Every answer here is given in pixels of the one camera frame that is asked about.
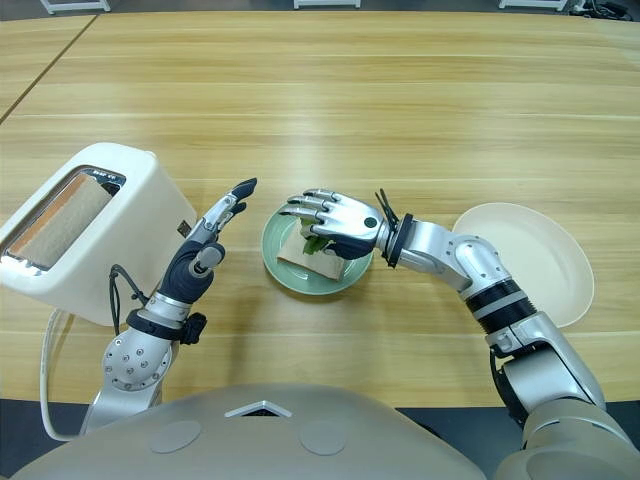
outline green plate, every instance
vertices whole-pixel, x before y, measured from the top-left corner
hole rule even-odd
[[[367,271],[373,253],[355,260],[347,260],[340,281],[330,280],[306,268],[278,260],[277,255],[297,217],[273,214],[262,232],[262,258],[264,264],[278,282],[294,292],[306,295],[329,295],[356,283]]]

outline wooden tabletop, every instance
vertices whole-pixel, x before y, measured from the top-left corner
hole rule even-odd
[[[200,212],[257,176],[197,305],[210,324],[181,349],[165,398],[295,381],[463,406],[500,400],[454,292],[376,257],[343,293],[294,294],[262,264],[262,227],[314,186],[370,202],[384,187],[397,211],[447,227],[480,203],[527,205],[595,272],[594,304],[567,337],[608,400],[638,399],[639,38],[637,24],[547,15],[101,15],[0,125],[0,220],[98,141],[156,152]],[[1,393],[35,399],[50,309],[6,289],[0,301]],[[65,326],[53,400],[92,400],[111,336]]]
[[[0,22],[0,119],[92,18]]]

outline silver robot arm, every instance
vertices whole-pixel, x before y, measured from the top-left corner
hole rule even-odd
[[[129,328],[104,353],[103,386],[87,411],[81,434],[161,402],[162,380],[179,345],[198,343],[206,325],[204,315],[190,315],[190,311],[224,259],[218,235],[246,208],[242,200],[253,193],[256,183],[254,178],[236,185],[204,214],[175,254],[158,289],[143,308],[129,313]]]
[[[291,197],[280,213],[315,220],[303,234],[330,239],[328,254],[350,259],[378,248],[389,266],[430,273],[458,292],[487,333],[494,383],[524,427],[524,450],[505,459],[496,478],[637,478],[640,453],[605,412],[597,380],[511,278],[494,247],[410,214],[400,221],[382,190],[378,200],[384,216],[353,198],[315,189]],[[507,357],[497,368],[496,358]]]

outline white cable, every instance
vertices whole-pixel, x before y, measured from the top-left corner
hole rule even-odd
[[[47,323],[47,330],[44,333],[44,339],[42,341],[42,354],[40,356],[40,413],[42,414],[42,424],[47,434],[54,440],[59,442],[68,442],[77,438],[77,435],[61,435],[55,431],[51,424],[51,418],[49,417],[49,400],[48,400],[48,381],[49,381],[49,349],[51,347],[51,341],[53,339],[53,332],[55,330],[56,323],[63,315],[63,311],[55,309],[49,316]]]

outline bread slice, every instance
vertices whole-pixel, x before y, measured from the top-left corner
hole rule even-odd
[[[331,280],[340,280],[344,270],[344,259],[322,252],[317,252],[313,255],[303,253],[302,250],[304,249],[306,239],[300,234],[301,228],[302,225],[300,222],[296,221],[287,240],[278,252],[278,260],[294,263]]]
[[[9,253],[51,268],[109,200],[111,195],[92,176],[76,175],[9,247]]]

